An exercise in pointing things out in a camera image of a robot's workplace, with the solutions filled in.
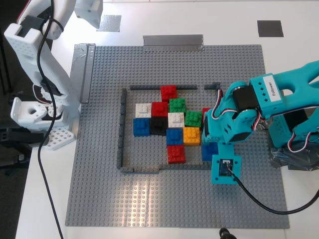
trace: wire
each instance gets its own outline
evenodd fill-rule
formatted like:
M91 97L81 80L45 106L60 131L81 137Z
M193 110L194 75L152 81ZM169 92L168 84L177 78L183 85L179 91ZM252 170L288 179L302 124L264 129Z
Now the wire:
M52 17L54 17L54 0L51 0L51 15L52 15ZM41 43L39 45L39 50L38 50L38 53L37 53L37 56L36 56L36 62L37 62L38 68L39 68L39 72L40 72L40 74L41 74L41 76L43 78L43 81L44 81L44 83L45 83L45 85L46 85L46 87L47 87L47 89L48 89L48 91L50 93L50 97L51 97L52 104L53 104L52 122L50 124L50 127L49 127L47 133L44 136L43 141L41 142L41 144L39 146L39 149L38 149L38 163L39 163L40 170L41 170L41 173L42 173L42 176L43 176L43 180L44 180L44 184L45 184L45 187L46 187L46 190L47 190L47 193L48 193L48 197L49 197L50 204L51 204L51 207L52 207L52 211L53 211L53 214L54 214L55 222L56 222L56 225L58 227L60 237L61 237L61 239L63 239L62 230L61 230L61 227L60 227L58 216L57 216L56 211L55 211L53 199L52 199L52 196L51 196L51 193L50 193L49 185L48 185L48 182L47 182L47 179L46 179L46 176L45 176L45 173L44 173L44 169L43 169L43 166L42 166L42 162L41 162L41 149L42 149L42 146L45 143L46 139L49 137L50 132L51 132L51 130L53 128L55 119L56 119L56 104L55 104L53 92L52 92L52 89L50 88L50 85L48 83L48 78L45 76L45 74L43 72L43 69L41 67L41 62L40 62L41 51L42 51L42 48L44 46L45 40L46 40L46 38L47 38L47 36L49 34L51 25L52 25L52 20L49 19L47 29L46 29L46 31L45 31L45 33L43 35L43 38L42 38Z
M221 89L218 90L218 95L217 95L216 104L215 104L215 106L214 106L214 108L213 108L213 112L211 113L211 117L212 117L214 120L215 120L215 119L216 119L216 120L218 119L218 117L215 117L215 111L216 111L216 109L217 109L218 106L219 106L220 100L221 100Z
M295 137L296 137L296 134L295 134L295 132L293 131L293 136L289 139L289 141L288 141L288 143L287 143L287 146L288 146L289 151L290 151L291 153L298 153L298 152L303 151L303 150L307 147L307 145L308 145L310 135L311 135L311 132L309 132L309 133L307 134L307 137L306 137L304 146L303 146L301 149L298 149L298 150L294 151L294 150L292 150L292 148L291 148L291 143L294 141L294 139L295 139Z
M20 17L22 16L22 14L24 13L24 11L26 10L26 8L29 6L31 0L29 0L26 5L24 6L24 8L22 9L22 11L20 12L19 16L17 17L16 19L16 23L18 24L19 20L20 20Z
M49 105L50 103L48 103L48 102L45 102L45 101L42 101L42 100L40 100L37 96L36 96L36 94L35 94L35 90L34 90L34 86L35 86L35 84L33 84L33 86L32 86L32 90L33 90L33 94L34 94L34 97L40 102L40 103L43 103L43 104L46 104L46 105Z
M257 125L258 125L258 122L259 122L260 119L261 119L261 114L260 114L259 111L257 111L256 121L255 121L254 124L252 125L252 130L253 130L253 131L256 131Z
M244 186L244 184L239 180L239 178L236 177L236 175L234 174L233 171L231 171L227 165L227 169L230 171L231 175L234 177L234 180L238 183L238 185L244 190L244 192L256 203L258 204L258 206L262 207L263 209L267 210L268 212L274 213L274 214L278 214L278 215L289 215L289 214L294 214L294 213L298 213L308 207L310 207L318 198L319 198L319 190L317 191L317 193L315 194L315 196L305 205L297 208L297 209L293 209L290 211L277 211L274 209L271 209L267 206L265 206L264 204L262 204L261 202L259 202Z
M215 116L215 112L216 112L216 110L217 110L217 108L218 108L218 106L219 106L219 104L220 104L221 98L223 98L223 92L221 91L221 89L219 89L219 90L218 90L217 101L216 101L216 104L215 104L215 106L214 106L214 108L213 108L213 111L212 111L212 113L211 113L211 116L212 116L212 118L213 118L214 120L215 120L215 119L217 120L220 116L224 115L226 112L235 112L235 113L237 112L237 110L227 108L227 109L224 109L224 110L220 113L220 115L219 115L218 117L216 117L216 116Z

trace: table surface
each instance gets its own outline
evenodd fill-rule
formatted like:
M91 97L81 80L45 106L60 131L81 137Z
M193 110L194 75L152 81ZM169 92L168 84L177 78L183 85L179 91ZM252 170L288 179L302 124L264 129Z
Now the table surface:
M96 32L75 14L54 41L52 53L69 74L74 44L141 46L143 35L203 34L205 45L261 44L266 73L298 68L319 56L319 2L172 2L105 3L103 15L121 15L120 32ZM257 20L281 20L283 38L259 38ZM72 131L77 132L78 120ZM42 162L65 239L167 238L218 239L219 229L66 227L76 142L57 151L43 150ZM59 234L33 149L17 228L17 239L56 239ZM288 210L308 202L319 188L319 170L282 168ZM287 230L230 229L239 239L300 239L318 234L319 202L289 215Z

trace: black square marker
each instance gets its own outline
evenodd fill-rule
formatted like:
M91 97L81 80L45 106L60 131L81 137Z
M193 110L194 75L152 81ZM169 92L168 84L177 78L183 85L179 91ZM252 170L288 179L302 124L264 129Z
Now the black square marker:
M259 37L284 37L281 21L257 21Z

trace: lego baseplate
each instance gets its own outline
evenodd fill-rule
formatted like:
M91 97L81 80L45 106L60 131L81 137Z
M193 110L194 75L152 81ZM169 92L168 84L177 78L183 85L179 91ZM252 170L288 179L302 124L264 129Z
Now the lego baseplate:
M166 137L133 137L135 104L160 101L161 96L159 90L130 90L132 85L196 84L197 90L177 93L187 99L189 110L201 112L216 101L215 87L210 91L205 85L220 82L226 91L235 81L264 73L260 45L205 46L192 52L97 46L89 103L82 106L79 123L66 226L289 228L288 216L263 210L239 186L212 185L209 170L175 170L179 165L172 164L170 170L143 173L143 167L167 165ZM122 89L127 90L125 112ZM119 125L124 122L123 163L141 173L117 169ZM185 148L187 168L200 161L201 150ZM241 180L248 190L265 205L286 210L281 171L270 165L266 135L256 132L235 152L243 158Z

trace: white lego brick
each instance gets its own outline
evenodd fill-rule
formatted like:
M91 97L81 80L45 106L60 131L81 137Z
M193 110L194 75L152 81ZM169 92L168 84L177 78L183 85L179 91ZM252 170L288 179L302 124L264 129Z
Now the white lego brick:
M150 118L152 114L152 104L136 104L135 118Z
M185 127L184 113L168 113L168 127Z

